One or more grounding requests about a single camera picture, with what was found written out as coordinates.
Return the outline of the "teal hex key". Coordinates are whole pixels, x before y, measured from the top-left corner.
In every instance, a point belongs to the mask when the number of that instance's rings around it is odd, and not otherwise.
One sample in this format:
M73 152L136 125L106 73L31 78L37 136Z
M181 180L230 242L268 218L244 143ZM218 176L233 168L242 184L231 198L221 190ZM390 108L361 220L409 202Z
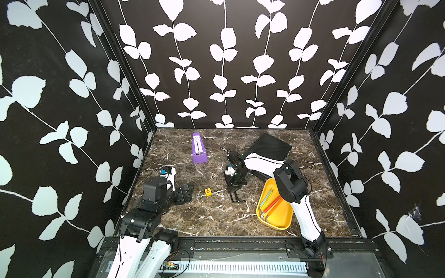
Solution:
M261 211L263 210L263 207L264 207L264 205L266 204L267 200L269 199L271 193L273 193L273 189L270 190L270 191L266 194L265 198L263 199L263 201L262 201L262 203L261 203L261 205L260 205L260 210L261 210Z

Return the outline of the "yellow-green hex key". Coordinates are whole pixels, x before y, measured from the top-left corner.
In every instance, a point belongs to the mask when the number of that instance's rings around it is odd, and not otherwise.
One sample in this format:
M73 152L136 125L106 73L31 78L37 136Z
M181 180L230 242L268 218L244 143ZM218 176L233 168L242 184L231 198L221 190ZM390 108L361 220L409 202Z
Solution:
M269 199L267 200L266 204L264 205L263 210L260 211L260 214L261 214L261 215L264 214L265 209L266 209L266 208L269 206L269 204L271 203L271 196L272 196L272 194L270 195Z

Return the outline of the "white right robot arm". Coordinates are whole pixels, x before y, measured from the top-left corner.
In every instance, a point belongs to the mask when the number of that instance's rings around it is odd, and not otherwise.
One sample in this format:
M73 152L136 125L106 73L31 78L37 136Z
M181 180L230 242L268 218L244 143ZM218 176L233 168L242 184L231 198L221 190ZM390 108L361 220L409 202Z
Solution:
M275 180L279 199L289 203L297 217L305 255L309 258L323 257L322 247L326 244L326 238L309 201L309 182L298 164L291 159L278 161L255 152L242 155L231 151L227 159L229 166L225 175L232 184L240 185L249 171L259 172Z

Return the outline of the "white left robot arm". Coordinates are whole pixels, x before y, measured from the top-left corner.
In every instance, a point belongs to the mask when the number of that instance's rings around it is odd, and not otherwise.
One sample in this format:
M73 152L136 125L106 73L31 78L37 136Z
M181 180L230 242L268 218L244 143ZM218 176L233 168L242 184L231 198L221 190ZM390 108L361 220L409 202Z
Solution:
M109 278L153 278L171 253L178 250L178 232L160 229L161 217L177 205L192 200L194 186L178 188L166 177L149 178L144 183L141 202L125 214L117 252Z

